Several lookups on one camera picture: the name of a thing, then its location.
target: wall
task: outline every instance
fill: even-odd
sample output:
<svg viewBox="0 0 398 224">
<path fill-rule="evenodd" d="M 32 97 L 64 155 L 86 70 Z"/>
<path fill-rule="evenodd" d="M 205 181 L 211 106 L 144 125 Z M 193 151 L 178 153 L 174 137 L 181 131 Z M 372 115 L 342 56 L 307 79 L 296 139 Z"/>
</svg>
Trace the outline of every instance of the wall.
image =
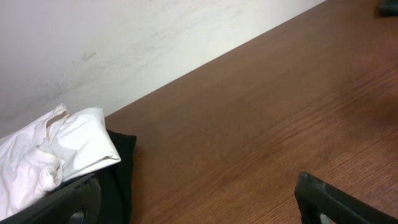
<svg viewBox="0 0 398 224">
<path fill-rule="evenodd" d="M 324 0 L 2 0 L 0 136 L 60 103 L 110 114 Z"/>
</svg>

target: wood grain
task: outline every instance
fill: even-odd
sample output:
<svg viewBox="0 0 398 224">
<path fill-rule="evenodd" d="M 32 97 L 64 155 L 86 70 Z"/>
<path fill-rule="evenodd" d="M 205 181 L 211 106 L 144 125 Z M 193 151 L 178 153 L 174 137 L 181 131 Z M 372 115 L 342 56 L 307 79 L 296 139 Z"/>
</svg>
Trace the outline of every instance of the wood grain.
<svg viewBox="0 0 398 224">
<path fill-rule="evenodd" d="M 329 0 L 108 116 L 138 137 L 133 222 L 300 223 L 300 171 L 398 217 L 398 18 L 376 4 Z"/>
</svg>

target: white towel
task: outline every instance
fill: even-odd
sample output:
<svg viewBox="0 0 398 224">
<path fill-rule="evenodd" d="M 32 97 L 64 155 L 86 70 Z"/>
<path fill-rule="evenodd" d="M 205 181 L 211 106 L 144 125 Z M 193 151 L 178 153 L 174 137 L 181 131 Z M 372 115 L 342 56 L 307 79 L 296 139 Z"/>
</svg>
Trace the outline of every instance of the white towel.
<svg viewBox="0 0 398 224">
<path fill-rule="evenodd" d="M 65 181 L 120 161 L 100 108 L 68 117 L 56 107 L 0 139 L 0 220 L 28 207 Z"/>
</svg>

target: white cloth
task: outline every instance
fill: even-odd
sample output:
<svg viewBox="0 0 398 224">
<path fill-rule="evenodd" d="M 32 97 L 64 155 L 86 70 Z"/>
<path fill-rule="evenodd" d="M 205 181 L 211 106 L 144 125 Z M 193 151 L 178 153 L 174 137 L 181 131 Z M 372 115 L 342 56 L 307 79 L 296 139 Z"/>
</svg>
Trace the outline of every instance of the white cloth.
<svg viewBox="0 0 398 224">
<path fill-rule="evenodd" d="M 100 108 L 68 117 L 56 107 L 0 139 L 0 220 L 36 202 L 65 181 L 120 161 Z"/>
</svg>

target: white fabric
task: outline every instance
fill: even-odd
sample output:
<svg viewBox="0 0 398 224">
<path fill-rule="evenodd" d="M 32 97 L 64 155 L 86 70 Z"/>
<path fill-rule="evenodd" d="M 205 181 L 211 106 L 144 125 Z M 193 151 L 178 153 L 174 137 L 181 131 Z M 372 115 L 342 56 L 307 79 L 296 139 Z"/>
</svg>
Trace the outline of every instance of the white fabric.
<svg viewBox="0 0 398 224">
<path fill-rule="evenodd" d="M 0 139 L 0 220 L 36 202 L 65 181 L 120 161 L 100 108 L 68 117 L 56 107 Z"/>
</svg>

